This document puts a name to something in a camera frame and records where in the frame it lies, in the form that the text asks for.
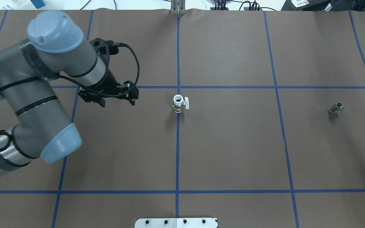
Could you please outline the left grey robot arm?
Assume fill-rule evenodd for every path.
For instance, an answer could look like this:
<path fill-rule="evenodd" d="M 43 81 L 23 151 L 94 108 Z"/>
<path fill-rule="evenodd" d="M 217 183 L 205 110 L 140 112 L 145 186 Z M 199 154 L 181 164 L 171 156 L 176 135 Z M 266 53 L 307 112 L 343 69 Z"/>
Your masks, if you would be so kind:
<path fill-rule="evenodd" d="M 129 49 L 137 64 L 134 82 L 119 83 L 110 71 L 110 56 Z M 76 84 L 87 103 L 105 106 L 105 98 L 135 105 L 140 64 L 125 43 L 88 41 L 69 15 L 59 10 L 39 13 L 27 26 L 27 37 L 0 51 L 0 100 L 7 100 L 19 123 L 0 130 L 0 177 L 41 158 L 56 162 L 82 145 L 81 136 L 50 82 Z"/>

